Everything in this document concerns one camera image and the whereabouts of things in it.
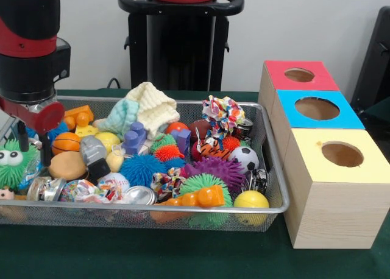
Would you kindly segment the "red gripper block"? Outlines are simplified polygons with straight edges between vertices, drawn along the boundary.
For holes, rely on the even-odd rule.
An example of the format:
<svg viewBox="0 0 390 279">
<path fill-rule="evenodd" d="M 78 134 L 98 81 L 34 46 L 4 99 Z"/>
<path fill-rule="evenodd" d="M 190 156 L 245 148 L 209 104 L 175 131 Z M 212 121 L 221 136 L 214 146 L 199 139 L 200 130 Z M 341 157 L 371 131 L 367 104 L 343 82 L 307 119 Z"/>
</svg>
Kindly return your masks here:
<svg viewBox="0 0 390 279">
<path fill-rule="evenodd" d="M 56 129 L 62 122 L 65 109 L 63 104 L 55 99 L 48 99 L 34 105 L 17 104 L 1 98 L 1 110 L 9 116 L 20 119 L 17 124 L 18 142 L 21 152 L 29 150 L 29 137 L 26 126 L 41 137 L 41 163 L 50 166 L 52 158 L 51 143 L 48 131 Z"/>
</svg>

